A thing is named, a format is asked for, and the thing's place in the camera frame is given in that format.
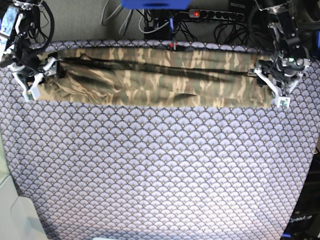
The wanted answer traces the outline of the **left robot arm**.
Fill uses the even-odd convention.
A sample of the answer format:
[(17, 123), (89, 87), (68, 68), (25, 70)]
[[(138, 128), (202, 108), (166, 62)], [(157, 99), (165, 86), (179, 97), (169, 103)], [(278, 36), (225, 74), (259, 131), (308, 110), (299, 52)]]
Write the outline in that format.
[(254, 13), (267, 12), (275, 50), (271, 60), (257, 61), (251, 72), (272, 90), (278, 108), (288, 108), (290, 94), (311, 63), (310, 54), (299, 37), (287, 0), (257, 0), (255, 4), (248, 17), (249, 32), (253, 32), (251, 23)]

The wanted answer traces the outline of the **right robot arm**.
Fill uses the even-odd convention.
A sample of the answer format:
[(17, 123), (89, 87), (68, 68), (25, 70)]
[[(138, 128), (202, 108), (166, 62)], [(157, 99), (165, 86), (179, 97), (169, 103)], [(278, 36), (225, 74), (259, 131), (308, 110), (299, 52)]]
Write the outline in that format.
[(57, 54), (39, 58), (54, 31), (54, 16), (44, 0), (14, 0), (0, 20), (0, 66), (12, 72), (26, 102), (40, 98), (45, 77), (63, 76)]

